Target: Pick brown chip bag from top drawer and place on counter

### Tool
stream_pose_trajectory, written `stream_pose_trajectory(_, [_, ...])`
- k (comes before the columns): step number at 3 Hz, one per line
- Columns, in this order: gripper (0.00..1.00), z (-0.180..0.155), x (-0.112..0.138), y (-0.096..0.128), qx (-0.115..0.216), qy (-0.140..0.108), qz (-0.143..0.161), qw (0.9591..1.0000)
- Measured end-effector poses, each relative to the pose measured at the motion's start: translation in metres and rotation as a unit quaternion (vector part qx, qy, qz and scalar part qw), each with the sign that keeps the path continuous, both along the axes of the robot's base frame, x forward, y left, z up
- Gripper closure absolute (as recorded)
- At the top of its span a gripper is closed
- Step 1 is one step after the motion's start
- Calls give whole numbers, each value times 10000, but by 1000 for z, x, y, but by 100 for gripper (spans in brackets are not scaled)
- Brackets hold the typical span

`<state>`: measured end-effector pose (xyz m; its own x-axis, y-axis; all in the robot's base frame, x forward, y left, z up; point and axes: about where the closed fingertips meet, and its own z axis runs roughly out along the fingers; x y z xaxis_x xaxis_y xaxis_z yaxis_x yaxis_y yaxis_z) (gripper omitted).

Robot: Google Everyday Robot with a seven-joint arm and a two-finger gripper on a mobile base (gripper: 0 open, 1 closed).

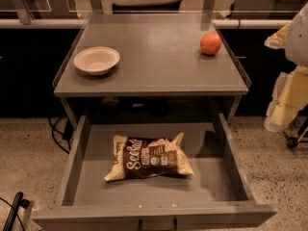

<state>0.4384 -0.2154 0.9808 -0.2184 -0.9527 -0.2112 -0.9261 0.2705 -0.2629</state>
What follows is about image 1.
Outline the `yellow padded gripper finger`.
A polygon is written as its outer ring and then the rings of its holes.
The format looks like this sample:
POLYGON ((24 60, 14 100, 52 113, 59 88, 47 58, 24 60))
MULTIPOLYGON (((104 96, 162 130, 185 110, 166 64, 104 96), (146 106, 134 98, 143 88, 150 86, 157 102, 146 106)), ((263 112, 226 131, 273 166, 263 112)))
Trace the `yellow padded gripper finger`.
POLYGON ((289 28, 290 24, 287 23, 276 33, 272 34, 270 37, 267 37, 265 40, 265 46, 271 49, 284 49, 289 28))
POLYGON ((266 112, 264 126, 280 132, 289 127, 297 114, 308 105, 308 67, 297 66, 290 74, 281 72, 266 112))

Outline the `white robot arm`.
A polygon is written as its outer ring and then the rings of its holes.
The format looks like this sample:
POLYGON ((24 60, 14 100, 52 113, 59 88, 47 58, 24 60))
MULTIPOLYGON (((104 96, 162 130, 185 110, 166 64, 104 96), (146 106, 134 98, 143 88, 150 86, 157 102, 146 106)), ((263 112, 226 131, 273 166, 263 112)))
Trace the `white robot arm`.
POLYGON ((290 74, 279 74, 266 112, 265 128, 280 132, 308 105, 308 4, 290 23, 268 37, 265 46, 284 49, 286 59, 295 64, 290 74))

